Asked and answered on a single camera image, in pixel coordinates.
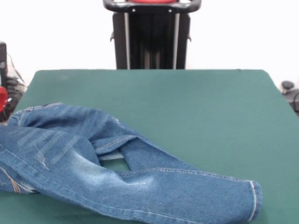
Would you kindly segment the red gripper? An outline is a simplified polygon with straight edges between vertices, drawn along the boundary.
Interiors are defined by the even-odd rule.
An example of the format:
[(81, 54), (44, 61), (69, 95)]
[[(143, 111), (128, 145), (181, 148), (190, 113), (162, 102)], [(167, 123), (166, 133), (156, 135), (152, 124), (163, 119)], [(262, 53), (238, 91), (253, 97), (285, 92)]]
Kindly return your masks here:
[(8, 93), (5, 87), (0, 87), (0, 111), (2, 112), (7, 104)]

